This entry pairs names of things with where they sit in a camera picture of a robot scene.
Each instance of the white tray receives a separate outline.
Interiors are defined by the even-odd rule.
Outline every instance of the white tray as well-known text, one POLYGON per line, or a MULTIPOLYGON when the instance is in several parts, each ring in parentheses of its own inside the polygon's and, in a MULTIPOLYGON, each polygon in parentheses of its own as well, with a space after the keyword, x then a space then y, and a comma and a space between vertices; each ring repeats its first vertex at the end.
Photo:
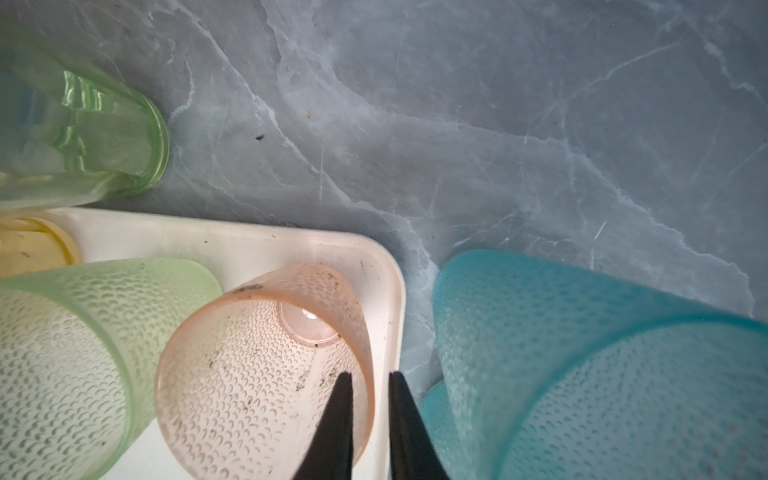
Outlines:
MULTIPOLYGON (((195 220, 109 210, 62 208, 39 215, 64 228, 84 262, 175 257, 206 266, 226 292, 255 276, 295 263, 322 263, 341 272, 366 315, 376 381, 376 413, 355 480, 385 480, 389 472, 387 378, 398 368, 406 288, 397 262, 377 242, 352 233, 195 220)), ((188 480, 157 421, 103 477, 106 480, 188 480)))

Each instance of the gray marble surface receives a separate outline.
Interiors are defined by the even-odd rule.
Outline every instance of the gray marble surface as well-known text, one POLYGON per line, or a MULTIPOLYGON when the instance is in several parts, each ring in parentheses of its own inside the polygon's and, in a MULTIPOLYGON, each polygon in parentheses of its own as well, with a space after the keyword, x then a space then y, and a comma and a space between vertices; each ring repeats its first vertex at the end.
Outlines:
POLYGON ((346 230, 430 291, 470 248, 768 318, 768 2, 0 0, 157 102, 173 158, 111 208, 346 230), (263 134, 261 141, 256 139, 263 134))

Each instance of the green glass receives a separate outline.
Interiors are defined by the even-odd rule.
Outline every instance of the green glass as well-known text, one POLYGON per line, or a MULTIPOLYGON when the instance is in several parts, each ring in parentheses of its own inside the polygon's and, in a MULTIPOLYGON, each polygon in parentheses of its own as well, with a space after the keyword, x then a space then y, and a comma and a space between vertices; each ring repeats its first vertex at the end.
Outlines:
POLYGON ((154 418, 171 334, 220 294, 211 272, 178 259, 0 280, 0 478, 102 476, 154 418))
POLYGON ((138 194, 167 159, 149 99, 0 16, 0 214, 138 194))

